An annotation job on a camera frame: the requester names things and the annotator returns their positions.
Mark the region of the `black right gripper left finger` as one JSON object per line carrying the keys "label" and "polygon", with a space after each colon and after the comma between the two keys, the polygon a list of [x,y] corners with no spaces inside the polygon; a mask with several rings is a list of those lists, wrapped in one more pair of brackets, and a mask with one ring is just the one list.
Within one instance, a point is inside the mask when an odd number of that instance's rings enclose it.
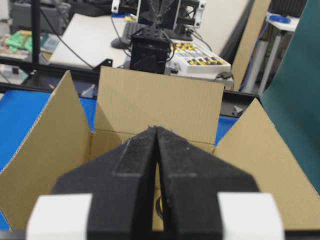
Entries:
{"label": "black right gripper left finger", "polygon": [[60,176],[51,193],[92,194],[89,240],[146,240],[152,231],[157,128]]}

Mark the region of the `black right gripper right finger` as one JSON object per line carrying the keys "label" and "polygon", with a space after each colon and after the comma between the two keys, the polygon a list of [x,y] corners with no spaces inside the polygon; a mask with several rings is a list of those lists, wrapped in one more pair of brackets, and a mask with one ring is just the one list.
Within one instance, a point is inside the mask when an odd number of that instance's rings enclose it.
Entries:
{"label": "black right gripper right finger", "polygon": [[165,232],[177,240],[221,240],[218,193],[258,192],[254,177],[163,127],[157,141]]}

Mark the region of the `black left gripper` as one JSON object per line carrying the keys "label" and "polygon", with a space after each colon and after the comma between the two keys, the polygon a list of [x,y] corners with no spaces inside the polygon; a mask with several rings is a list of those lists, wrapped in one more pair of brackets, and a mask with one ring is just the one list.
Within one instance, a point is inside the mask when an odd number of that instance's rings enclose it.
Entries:
{"label": "black left gripper", "polygon": [[130,70],[164,74],[170,39],[160,28],[144,26],[131,36]]}

